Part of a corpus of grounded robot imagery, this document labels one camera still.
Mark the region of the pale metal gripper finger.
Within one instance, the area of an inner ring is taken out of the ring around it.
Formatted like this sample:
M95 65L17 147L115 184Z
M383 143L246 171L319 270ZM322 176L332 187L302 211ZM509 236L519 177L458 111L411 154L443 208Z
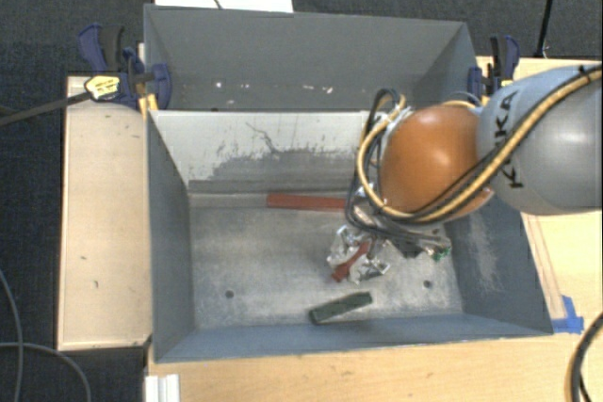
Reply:
M335 234L327 263L330 267L345 264L360 253L361 245L366 241L366 233L349 225L342 225Z
M360 283L381 277L390 269L390 264L378 258L369 258L366 253L357 252L350 259L347 280Z

